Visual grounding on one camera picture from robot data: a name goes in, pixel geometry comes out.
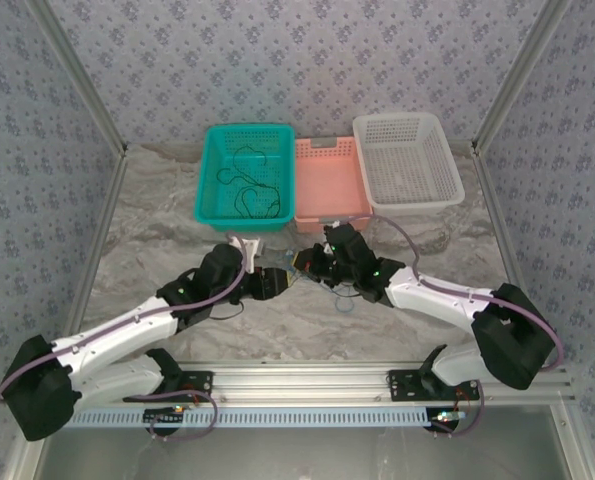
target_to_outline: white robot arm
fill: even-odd
[[[424,362],[416,375],[421,386],[415,388],[423,388],[429,398],[445,399],[446,391],[454,394],[455,386],[488,375],[526,389],[553,349],[545,330],[513,309],[500,307],[505,302],[542,318],[517,287],[504,284],[493,291],[430,277],[422,280],[401,262],[375,257],[350,224],[326,229],[326,237],[332,253],[315,244],[297,254],[293,266],[331,288],[352,282],[370,302],[423,312],[474,336],[466,345],[439,346]],[[247,296],[270,299],[288,288],[285,270],[254,268],[252,256],[245,255],[245,246],[242,249],[244,255],[234,245],[217,245],[199,268],[184,272],[135,309],[91,330],[52,343],[41,336],[26,341],[0,386],[0,396],[26,438],[51,435],[85,408],[180,390],[182,372],[165,350],[113,363],[208,318],[211,300],[220,297],[219,292],[222,301],[236,304]]]

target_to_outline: marble surface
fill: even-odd
[[[191,146],[131,146],[119,201],[82,328],[134,308],[182,271],[198,266],[215,243],[224,241],[193,219],[200,150]],[[421,247],[426,274],[474,287],[498,286],[506,279],[475,166],[455,156],[466,199],[433,216],[401,217]],[[394,229],[372,221],[364,232],[378,255],[410,262],[412,252]],[[322,240],[290,225],[263,235],[258,264],[276,266],[287,249]],[[351,313],[335,308],[335,296],[300,279],[266,302],[245,300],[243,314],[228,321],[204,321],[161,341],[179,360],[421,360],[441,343],[468,339],[461,330],[416,312],[354,299]],[[339,307],[347,309],[350,300]],[[238,307],[218,305],[215,316]]]

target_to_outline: patterned wallpaper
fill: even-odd
[[[63,328],[114,162],[24,2],[0,0],[0,381]],[[0,474],[15,432],[0,406]]]
[[[436,114],[473,138],[544,0],[51,0],[127,142]]]
[[[486,158],[595,439],[595,0],[573,2]]]

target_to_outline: aluminum frame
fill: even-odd
[[[113,149],[115,154],[123,153],[124,142],[115,127],[112,117],[108,113],[104,102],[95,89],[90,76],[86,72],[81,60],[75,53],[68,35],[62,28],[55,12],[47,0],[26,0],[28,10],[35,17],[39,27],[44,33],[46,40],[53,47],[57,58],[64,70],[68,73],[70,80],[81,95],[91,116],[99,127],[102,135]]]
[[[454,146],[463,150],[466,142]],[[483,159],[472,152],[486,205],[497,235],[500,251],[511,282],[523,286],[512,245],[505,230],[490,176]],[[70,311],[65,335],[76,333],[81,325],[92,289],[101,249],[110,227],[126,170],[122,157],[115,168],[111,187],[93,239],[85,272]],[[388,370],[418,368],[419,363],[384,362],[181,362],[182,368],[210,369],[215,372],[213,395],[229,407],[392,407],[385,376]],[[573,480],[595,480],[595,456],[581,420],[570,377],[565,369],[540,373],[531,388],[518,391],[494,379],[482,379],[487,405],[550,405],[559,440]],[[441,405],[441,402],[407,403],[412,406]],[[33,479],[41,464],[44,441],[26,442],[19,432],[13,443],[5,480]]]
[[[571,3],[571,0],[546,0],[544,3],[475,135],[479,152],[486,153],[493,138],[504,124],[510,108],[528,81],[530,73],[541,58],[550,37],[559,26]]]

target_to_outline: purple cable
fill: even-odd
[[[213,398],[210,395],[208,395],[207,393],[201,392],[199,390],[179,390],[177,392],[156,393],[156,394],[152,394],[152,395],[135,395],[134,397],[130,397],[130,398],[131,398],[131,400],[160,400],[160,399],[164,399],[164,398],[176,397],[178,395],[188,395],[188,396],[196,395],[198,397],[205,398],[206,400],[208,400],[210,402],[210,404],[213,406],[213,411],[215,412],[212,420],[210,421],[210,424],[203,430],[200,430],[199,432],[196,432],[196,433],[191,433],[188,435],[180,435],[180,436],[175,436],[175,437],[164,437],[161,435],[157,435],[155,433],[155,424],[157,423],[157,420],[159,420],[161,417],[164,416],[164,414],[155,415],[155,418],[152,419],[152,421],[150,422],[150,427],[148,428],[152,437],[158,438],[159,440],[161,440],[163,442],[185,442],[185,441],[190,441],[190,440],[197,440],[199,438],[205,437],[210,432],[212,432],[215,429],[215,425],[217,424],[217,419],[219,418],[219,407],[217,407],[217,402],[215,402],[215,400],[213,400]]]
[[[550,339],[555,344],[555,348],[557,350],[557,358],[550,365],[548,365],[546,367],[542,367],[541,371],[547,372],[547,371],[553,370],[553,369],[557,368],[559,365],[561,365],[561,363],[564,360],[564,346],[562,345],[561,340],[559,339],[559,337],[557,336],[555,331],[551,328],[551,326],[548,325],[541,318],[539,318],[537,315],[526,310],[525,308],[515,305],[514,303],[510,303],[510,302],[507,302],[506,300],[495,298],[490,295],[480,295],[480,294],[472,294],[471,295],[467,292],[461,292],[459,290],[453,290],[450,288],[440,287],[438,285],[434,285],[434,284],[424,280],[424,278],[419,274],[419,269],[418,269],[419,260],[421,259],[421,254],[419,252],[419,248],[417,247],[417,245],[415,245],[415,242],[413,242],[413,239],[410,238],[410,235],[408,235],[406,233],[406,231],[403,228],[401,228],[396,222],[394,222],[390,218],[383,217],[381,215],[376,215],[376,214],[359,215],[356,217],[350,217],[348,219],[348,222],[352,222],[354,220],[359,220],[362,218],[376,218],[378,220],[382,220],[382,221],[388,223],[389,225],[391,225],[393,228],[395,228],[399,233],[401,233],[404,236],[404,238],[408,242],[408,245],[410,246],[411,250],[415,254],[415,259],[413,260],[413,264],[411,265],[411,268],[413,270],[413,275],[415,276],[417,281],[419,283],[421,283],[423,286],[430,288],[431,290],[435,290],[436,292],[446,294],[446,295],[453,295],[453,296],[459,297],[459,298],[468,298],[471,300],[474,299],[474,300],[481,300],[483,302],[494,303],[496,305],[499,305],[500,307],[507,308],[509,310],[513,310],[513,311],[519,313],[520,315],[524,316],[531,322],[535,323],[544,332],[546,332],[546,334],[550,337]]]
[[[175,305],[172,307],[153,308],[152,310],[148,310],[146,312],[141,313],[139,315],[139,319],[143,320],[144,318],[152,317],[153,315],[157,315],[159,313],[177,312],[179,310],[192,310],[194,308],[202,308],[202,307],[211,305],[211,304],[221,300],[226,295],[228,295],[230,292],[232,292],[237,287],[237,285],[239,285],[242,278],[244,278],[244,274],[246,273],[246,245],[244,244],[244,241],[241,239],[241,237],[239,237],[238,235],[231,234],[231,236],[233,238],[237,239],[237,241],[239,242],[239,245],[241,246],[241,250],[242,250],[241,269],[239,270],[239,273],[235,277],[235,280],[233,280],[233,283],[231,283],[224,291],[218,293],[214,297],[207,298],[206,300],[202,300],[201,302],[188,303],[186,305]],[[10,386],[10,384],[13,383],[15,380],[17,380],[19,377],[21,377],[24,373],[28,372],[29,370],[32,370],[35,367],[38,367],[39,365],[42,365],[46,362],[54,360],[54,359],[60,357],[61,355],[72,352],[74,348],[81,348],[84,345],[97,340],[98,338],[108,335],[109,333],[119,330],[120,328],[125,327],[126,325],[128,325],[130,323],[134,323],[134,322],[135,322],[135,317],[127,318],[126,320],[123,320],[115,325],[112,325],[108,328],[100,330],[99,332],[95,333],[94,335],[91,335],[88,338],[84,338],[83,340],[80,340],[79,342],[75,343],[74,345],[71,345],[69,347],[64,347],[61,350],[57,350],[56,352],[52,352],[47,355],[44,355],[43,357],[39,357],[39,358],[33,360],[32,362],[27,363],[26,365],[19,368],[18,370],[15,370],[9,377],[7,377],[3,382],[1,382],[0,403],[3,403],[3,401],[4,401],[4,398],[2,396],[3,392],[5,392],[6,389]]]

